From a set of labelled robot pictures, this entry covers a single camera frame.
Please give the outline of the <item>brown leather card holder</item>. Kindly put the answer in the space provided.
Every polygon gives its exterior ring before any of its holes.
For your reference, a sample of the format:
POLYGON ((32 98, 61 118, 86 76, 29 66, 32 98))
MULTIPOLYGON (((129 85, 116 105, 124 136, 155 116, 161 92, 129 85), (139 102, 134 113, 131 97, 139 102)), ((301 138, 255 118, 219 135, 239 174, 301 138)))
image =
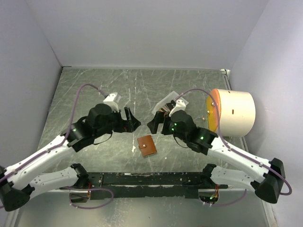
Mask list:
POLYGON ((143 137, 139 137, 137 139, 138 148, 143 157, 147 157, 149 155, 154 155, 157 153, 153 138, 151 135, 146 135, 143 137))

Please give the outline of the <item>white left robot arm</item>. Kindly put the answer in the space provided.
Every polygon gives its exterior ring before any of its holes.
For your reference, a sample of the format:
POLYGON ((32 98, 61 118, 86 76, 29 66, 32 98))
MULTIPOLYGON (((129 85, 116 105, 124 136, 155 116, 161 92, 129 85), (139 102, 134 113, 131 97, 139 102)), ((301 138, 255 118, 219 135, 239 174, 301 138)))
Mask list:
POLYGON ((26 159, 0 168, 0 200, 5 211, 24 206, 30 199, 53 189, 71 187, 83 189, 89 184, 89 174, 81 164, 44 173, 61 159, 92 145, 95 139, 113 132, 134 132, 141 122, 124 108, 126 119, 120 111, 107 104, 97 104, 88 115, 81 117, 44 148, 26 159))

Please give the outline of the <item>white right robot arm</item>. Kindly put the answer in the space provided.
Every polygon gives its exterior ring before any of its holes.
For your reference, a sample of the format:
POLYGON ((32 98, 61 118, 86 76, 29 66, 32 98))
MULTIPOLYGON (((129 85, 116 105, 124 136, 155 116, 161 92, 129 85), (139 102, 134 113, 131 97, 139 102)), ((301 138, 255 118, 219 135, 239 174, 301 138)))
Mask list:
POLYGON ((254 156, 221 139, 218 134, 206 128, 196 126, 192 117, 185 111, 176 111, 172 116, 158 111, 147 124, 152 134, 163 125, 163 135, 173 135, 186 143, 196 153, 219 158, 236 171, 215 167, 201 176, 201 184, 211 188, 215 184, 234 185, 254 191, 262 200, 276 204, 282 195, 285 183, 284 164, 280 159, 272 160, 254 156))

